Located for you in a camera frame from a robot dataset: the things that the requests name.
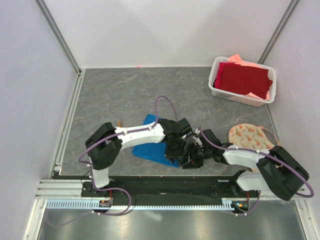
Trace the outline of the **blue cloth napkin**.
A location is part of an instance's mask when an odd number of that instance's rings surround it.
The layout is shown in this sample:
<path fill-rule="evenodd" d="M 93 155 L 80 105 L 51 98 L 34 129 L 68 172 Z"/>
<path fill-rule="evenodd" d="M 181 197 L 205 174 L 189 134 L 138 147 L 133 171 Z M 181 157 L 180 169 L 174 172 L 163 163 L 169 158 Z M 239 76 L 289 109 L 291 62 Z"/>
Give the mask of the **blue cloth napkin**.
<path fill-rule="evenodd" d="M 156 121 L 156 116 L 154 114 L 148 114 L 142 125 L 153 126 Z M 160 123 L 157 123 L 155 126 L 155 133 L 158 136 L 160 133 L 163 133 L 164 130 L 161 130 Z M 153 161 L 162 165 L 169 167 L 178 168 L 178 160 L 175 159 L 173 162 L 165 157 L 166 144 L 164 142 L 147 142 L 140 145 L 135 145 L 131 153 L 139 158 Z"/>

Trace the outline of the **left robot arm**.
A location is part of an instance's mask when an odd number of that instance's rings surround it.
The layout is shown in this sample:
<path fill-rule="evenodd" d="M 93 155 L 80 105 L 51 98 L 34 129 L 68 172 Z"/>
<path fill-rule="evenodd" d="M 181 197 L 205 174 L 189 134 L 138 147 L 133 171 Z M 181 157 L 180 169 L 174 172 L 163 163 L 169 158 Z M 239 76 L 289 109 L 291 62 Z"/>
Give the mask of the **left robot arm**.
<path fill-rule="evenodd" d="M 145 144 L 164 144 L 163 157 L 171 163 L 180 162 L 186 155 L 186 136 L 192 133 L 190 123 L 160 118 L 136 127 L 114 127 L 103 124 L 85 142 L 85 155 L 91 165 L 92 191 L 99 197 L 110 191 L 109 167 L 118 154 L 128 148 Z"/>

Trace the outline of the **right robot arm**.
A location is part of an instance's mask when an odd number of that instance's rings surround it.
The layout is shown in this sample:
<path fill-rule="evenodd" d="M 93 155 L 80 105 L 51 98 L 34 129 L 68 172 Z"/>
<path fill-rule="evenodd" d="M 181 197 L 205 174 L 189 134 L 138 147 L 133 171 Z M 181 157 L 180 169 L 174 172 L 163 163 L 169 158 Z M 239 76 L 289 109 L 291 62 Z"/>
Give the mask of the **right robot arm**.
<path fill-rule="evenodd" d="M 242 196 L 246 191 L 266 190 L 284 201 L 291 200 L 295 195 L 303 198 L 315 195 L 308 182 L 309 173 L 279 145 L 260 150 L 230 142 L 216 144 L 205 138 L 186 144 L 182 153 L 183 163 L 200 168 L 207 159 L 258 170 L 257 173 L 244 172 L 229 184 L 229 191 L 235 197 Z"/>

